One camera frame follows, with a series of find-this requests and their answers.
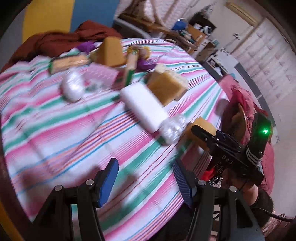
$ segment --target pink box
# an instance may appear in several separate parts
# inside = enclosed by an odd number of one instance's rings
[[[88,80],[102,81],[106,86],[111,87],[115,82],[119,71],[102,64],[91,63],[84,74],[86,82]]]

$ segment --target black cable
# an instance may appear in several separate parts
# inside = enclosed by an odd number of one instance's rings
[[[239,191],[243,190],[243,188],[245,187],[245,185],[247,184],[247,182],[249,181],[249,178],[246,180],[246,182],[242,185],[242,187],[239,189]]]
[[[259,209],[263,212],[265,212],[268,216],[272,217],[272,218],[276,218],[278,220],[281,220],[281,221],[284,221],[284,222],[288,222],[288,223],[292,223],[294,219],[290,219],[290,218],[284,218],[284,217],[281,217],[281,216],[278,216],[278,215],[275,215],[263,208],[260,208],[260,207],[253,207],[252,209]]]

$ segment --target yellow wall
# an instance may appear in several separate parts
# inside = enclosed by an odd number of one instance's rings
[[[26,8],[22,40],[41,32],[68,32],[75,0],[33,0]]]
[[[21,237],[21,235],[13,225],[12,221],[8,217],[1,201],[0,201],[0,225],[3,227],[4,231],[7,233],[8,237],[12,241],[23,241],[23,238]]]

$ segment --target red cloth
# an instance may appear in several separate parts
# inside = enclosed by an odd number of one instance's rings
[[[85,41],[101,41],[108,36],[122,38],[116,30],[90,20],[80,24],[74,33],[50,31],[35,34],[14,52],[1,73],[18,61],[31,61],[38,55],[57,57]]]
[[[223,114],[223,122],[229,122],[229,118],[233,116],[234,110],[232,109],[235,103],[240,103],[243,107],[246,117],[247,117],[247,130],[245,136],[241,143],[246,145],[250,140],[250,134],[252,129],[252,122],[254,119],[255,108],[258,108],[251,97],[251,93],[239,85],[231,75],[226,75],[219,82],[220,87],[226,93],[228,99],[230,99],[229,105],[226,107]],[[264,173],[264,179],[260,185],[268,194],[271,194],[272,188],[274,186],[274,149],[267,143],[264,155],[262,158],[262,169]],[[213,176],[215,176],[215,170],[213,166],[209,166],[206,172],[204,173],[202,179],[208,181]]]

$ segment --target pink cloth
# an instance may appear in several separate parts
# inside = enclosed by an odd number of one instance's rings
[[[239,85],[239,83],[237,83],[234,80],[234,78],[231,75],[224,76],[222,80],[219,82],[219,85],[223,89],[223,91],[226,93],[229,100],[232,99],[233,93],[235,93],[236,91],[239,91],[244,97],[245,104],[242,106],[244,108],[244,111],[247,117],[248,131],[245,132],[245,136],[241,143],[245,145],[250,140],[252,122],[253,122],[254,113],[255,113],[255,107],[254,107],[253,99],[251,97],[251,93],[243,89]],[[274,149],[269,143],[267,143],[266,145],[261,165],[264,173],[264,179],[260,187],[270,195],[272,188],[274,186]]]
[[[84,77],[87,80],[99,80],[102,81],[106,86],[111,87],[118,75],[119,71],[107,67],[102,64],[91,63],[88,70],[85,72]]]

